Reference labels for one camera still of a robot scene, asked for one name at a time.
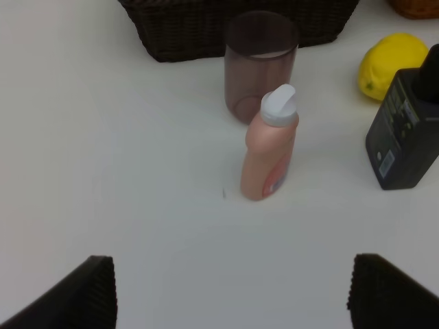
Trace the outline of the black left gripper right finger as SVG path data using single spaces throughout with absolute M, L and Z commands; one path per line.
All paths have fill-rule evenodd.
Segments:
M 438 327 L 438 296 L 378 254 L 355 256 L 346 307 L 355 329 Z

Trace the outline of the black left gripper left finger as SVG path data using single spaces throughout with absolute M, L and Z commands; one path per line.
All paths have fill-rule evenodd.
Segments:
M 115 328 L 117 288 L 111 256 L 89 256 L 2 328 Z

